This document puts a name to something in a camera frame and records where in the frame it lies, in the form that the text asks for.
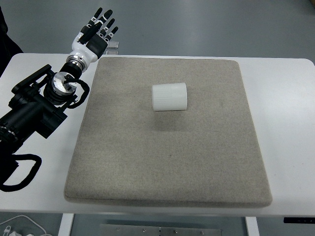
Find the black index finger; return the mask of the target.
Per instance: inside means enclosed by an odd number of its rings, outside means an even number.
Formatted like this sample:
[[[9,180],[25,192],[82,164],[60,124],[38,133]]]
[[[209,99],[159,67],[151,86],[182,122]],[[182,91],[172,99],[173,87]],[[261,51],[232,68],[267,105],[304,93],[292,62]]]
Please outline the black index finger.
[[[94,24],[96,23],[96,21],[97,21],[99,15],[100,15],[101,13],[102,13],[102,7],[100,7],[100,8],[96,11],[96,13],[94,14],[94,16],[89,20],[88,26],[94,25]]]

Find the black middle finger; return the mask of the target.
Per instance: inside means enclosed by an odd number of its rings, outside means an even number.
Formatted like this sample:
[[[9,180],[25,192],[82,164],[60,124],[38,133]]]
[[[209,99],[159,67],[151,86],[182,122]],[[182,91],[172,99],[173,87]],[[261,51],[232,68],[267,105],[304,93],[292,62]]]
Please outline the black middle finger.
[[[99,17],[99,19],[97,20],[97,26],[100,28],[102,27],[111,17],[111,15],[113,14],[113,11],[107,10],[101,17]]]

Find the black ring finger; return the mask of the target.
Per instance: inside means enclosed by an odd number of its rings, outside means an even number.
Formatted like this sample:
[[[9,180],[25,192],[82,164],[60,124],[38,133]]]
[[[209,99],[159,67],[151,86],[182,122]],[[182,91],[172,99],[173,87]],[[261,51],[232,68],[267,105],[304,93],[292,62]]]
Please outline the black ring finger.
[[[100,31],[99,31],[99,35],[106,35],[107,32],[109,31],[109,29],[112,27],[113,23],[115,22],[115,19],[112,18],[106,26],[104,26]]]

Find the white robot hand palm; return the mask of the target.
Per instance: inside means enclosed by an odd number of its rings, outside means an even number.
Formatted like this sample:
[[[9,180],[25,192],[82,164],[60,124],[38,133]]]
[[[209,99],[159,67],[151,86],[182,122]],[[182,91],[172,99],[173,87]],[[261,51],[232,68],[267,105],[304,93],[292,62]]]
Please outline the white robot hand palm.
[[[96,41],[92,41],[92,50],[87,47],[86,44],[81,44],[79,39],[83,36],[80,32],[72,42],[72,52],[68,55],[66,62],[70,62],[77,65],[82,72],[85,72],[91,63],[96,62],[105,52],[108,46],[108,40],[104,40],[98,34],[96,34]]]

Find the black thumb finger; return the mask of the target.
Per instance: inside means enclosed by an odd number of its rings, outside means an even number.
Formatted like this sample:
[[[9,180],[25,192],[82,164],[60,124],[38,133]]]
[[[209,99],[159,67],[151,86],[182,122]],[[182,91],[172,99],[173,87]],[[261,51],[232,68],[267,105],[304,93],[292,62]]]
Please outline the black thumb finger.
[[[82,34],[80,36],[80,43],[81,44],[87,43],[99,31],[101,26],[102,26],[101,22],[98,22],[96,24],[92,24],[91,22],[84,26],[80,31]]]

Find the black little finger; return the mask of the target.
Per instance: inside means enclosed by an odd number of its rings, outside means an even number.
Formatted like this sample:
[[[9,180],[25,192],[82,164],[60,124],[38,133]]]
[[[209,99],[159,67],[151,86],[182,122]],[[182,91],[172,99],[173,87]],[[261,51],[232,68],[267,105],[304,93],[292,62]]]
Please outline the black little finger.
[[[113,38],[114,34],[118,31],[118,29],[119,29],[118,27],[114,27],[109,33],[106,32],[105,36],[103,37],[103,40],[110,41]]]

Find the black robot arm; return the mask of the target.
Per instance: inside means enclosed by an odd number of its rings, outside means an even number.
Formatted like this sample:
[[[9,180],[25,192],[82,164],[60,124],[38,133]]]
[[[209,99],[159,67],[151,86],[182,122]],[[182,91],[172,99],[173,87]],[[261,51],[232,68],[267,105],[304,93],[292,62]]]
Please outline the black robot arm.
[[[46,65],[18,83],[9,111],[0,119],[0,154],[15,153],[33,133],[48,138],[66,119],[65,109],[75,109],[90,88],[80,79],[91,63],[105,52],[118,27],[111,9],[99,8],[72,42],[72,52],[59,72]]]

